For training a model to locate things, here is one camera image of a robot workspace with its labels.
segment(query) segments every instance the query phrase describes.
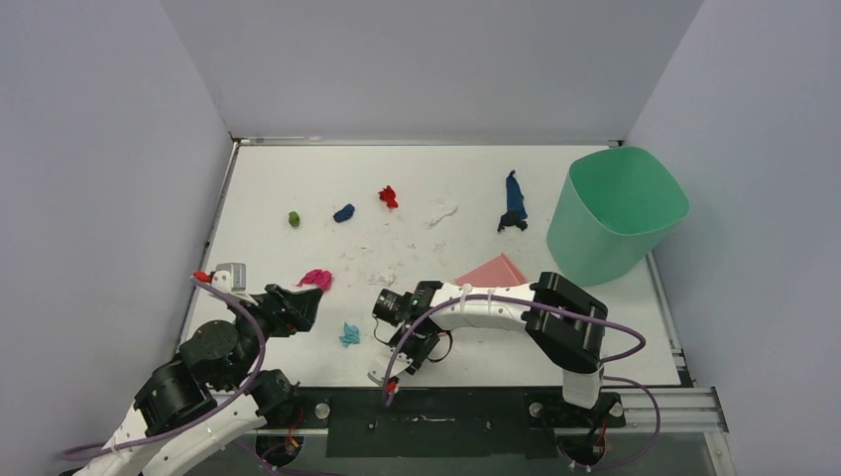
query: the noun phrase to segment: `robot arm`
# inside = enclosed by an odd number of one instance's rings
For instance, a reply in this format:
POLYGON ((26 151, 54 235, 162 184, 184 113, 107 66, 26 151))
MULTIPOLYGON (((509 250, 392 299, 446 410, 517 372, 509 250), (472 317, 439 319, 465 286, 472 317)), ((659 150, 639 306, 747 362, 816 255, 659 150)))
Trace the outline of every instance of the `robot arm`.
POLYGON ((557 273, 542 273, 536 283, 511 288, 472 288, 440 282, 418 283, 413 293, 402 296, 382 290, 374 305, 375 318, 397 330, 389 347, 376 357, 368 371, 375 383, 382 377, 391 357, 391 349, 405 331, 424 312, 454 298, 459 304, 442 309, 420 324, 404 345, 395 367, 399 378, 414 374, 439 341, 441 332, 459 327, 511 330, 527 333, 543 353, 563 369, 563 397, 571 404, 591 409, 598 401, 602 381, 599 359, 604 328, 569 318, 558 318, 549 312, 518 303, 499 302, 490 297, 517 298, 562 307, 571 312, 607 319, 607 307, 578 286, 557 273), (487 295, 488 299, 467 300, 467 295, 487 295))
POLYGON ((322 291, 291 293, 268 285, 264 294, 249 296, 244 293, 245 265, 240 264, 220 265, 213 274, 196 273, 196 277, 205 282, 200 287, 235 310, 234 321, 213 320, 197 329, 170 362, 152 373, 103 451, 84 468, 62 474, 182 475, 267 420, 283 424, 290 419, 297 406, 297 388, 280 370, 255 368, 259 374, 246 378, 261 340, 312 328, 322 291), (237 309, 248 311, 253 321, 237 309), (245 385, 243 381, 248 387, 238 389, 234 400, 218 409, 210 389, 231 391, 245 385))

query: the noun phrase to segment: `blue cloth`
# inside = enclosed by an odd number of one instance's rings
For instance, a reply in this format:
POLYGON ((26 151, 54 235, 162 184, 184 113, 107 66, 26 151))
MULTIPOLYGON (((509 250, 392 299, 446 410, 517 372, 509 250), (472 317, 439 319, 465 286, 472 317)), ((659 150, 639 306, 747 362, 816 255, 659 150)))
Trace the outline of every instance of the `blue cloth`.
POLYGON ((333 219, 336 220, 336 223, 341 223, 342 221, 347 221, 353 216, 353 212, 356 211, 356 208, 353 207, 350 203, 344 205, 344 208, 341 210, 333 213, 333 219))
POLYGON ((508 211, 517 213, 521 220, 529 218, 526 214, 526 207, 523 205, 523 193, 520 191, 520 184, 514 178, 514 172, 511 171, 505 179, 505 192, 507 195, 506 202, 508 204, 508 211))
POLYGON ((344 323, 344 335, 339 336, 339 342, 347 348, 350 344, 358 344, 359 343, 359 327, 355 325, 349 325, 347 322, 344 323))

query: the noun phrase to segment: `debris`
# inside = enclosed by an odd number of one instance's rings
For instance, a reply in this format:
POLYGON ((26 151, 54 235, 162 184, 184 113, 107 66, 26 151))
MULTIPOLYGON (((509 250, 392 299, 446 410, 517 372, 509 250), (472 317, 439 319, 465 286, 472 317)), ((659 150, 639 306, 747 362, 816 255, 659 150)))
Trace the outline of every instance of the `debris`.
POLYGON ((333 219, 336 220, 336 223, 341 223, 343 221, 347 221, 353 216, 353 212, 356 211, 356 208, 353 207, 350 203, 344 205, 344 207, 333 213, 333 219))
POLYGON ((506 208, 508 211, 500 216, 497 232, 509 226, 516 226, 521 231, 529 227, 529 224, 526 223, 526 218, 529 218, 529 215, 523 205, 523 193, 520 191, 520 184, 514 178, 514 173, 515 171, 511 171, 505 178, 506 208))
POLYGON ((298 228, 300 226, 300 216, 296 211, 290 211, 290 225, 293 228, 298 228))
POLYGON ((380 199, 386 202, 386 206, 389 208, 397 208, 397 194, 394 192, 394 189, 391 185, 387 185, 385 188, 380 190, 380 199))
POLYGON ((432 212, 432 216, 426 221, 426 227, 431 228, 437 225, 447 216, 454 215, 456 211, 458 211, 458 203, 445 203, 439 200, 436 210, 432 212))
POLYGON ((344 333, 339 336, 339 342, 342 343, 344 348, 347 348, 350 344, 358 344, 359 343, 359 327, 355 325, 350 325, 347 322, 344 323, 344 333))
POLYGON ((330 286, 333 284, 333 275, 325 270, 312 270, 303 275, 303 278, 298 282, 298 286, 316 285, 322 291, 330 291, 330 286))
POLYGON ((394 273, 374 273, 368 278, 369 285, 376 285, 376 286, 391 286, 397 275, 394 273))
POLYGON ((427 418, 426 415, 421 415, 420 417, 415 416, 411 419, 412 423, 417 423, 418 421, 455 421, 455 418, 427 418))

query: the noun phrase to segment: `green object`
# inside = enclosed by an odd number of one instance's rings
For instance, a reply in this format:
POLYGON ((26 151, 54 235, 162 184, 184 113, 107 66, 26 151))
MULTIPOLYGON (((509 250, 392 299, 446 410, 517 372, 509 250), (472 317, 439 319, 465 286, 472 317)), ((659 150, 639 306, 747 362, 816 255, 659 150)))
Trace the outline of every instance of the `green object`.
POLYGON ((290 225, 292 225, 293 228, 298 228, 300 225, 300 217, 296 211, 290 211, 290 225))
POLYGON ((631 271, 689 212, 668 170, 638 147, 590 154, 569 168, 546 244, 579 286, 631 271))

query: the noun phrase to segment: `pink cloth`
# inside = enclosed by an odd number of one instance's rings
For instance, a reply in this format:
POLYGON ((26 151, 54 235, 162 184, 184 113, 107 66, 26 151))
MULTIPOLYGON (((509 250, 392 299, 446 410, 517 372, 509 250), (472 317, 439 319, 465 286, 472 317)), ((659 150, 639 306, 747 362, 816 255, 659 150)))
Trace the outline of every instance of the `pink cloth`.
POLYGON ((323 291, 330 291, 330 285, 333 284, 333 275, 325 270, 312 270, 303 275, 303 278, 298 282, 298 286, 316 285, 323 291))
POLYGON ((501 288, 527 283, 526 277, 505 253, 455 280, 459 286, 470 284, 476 288, 501 288))

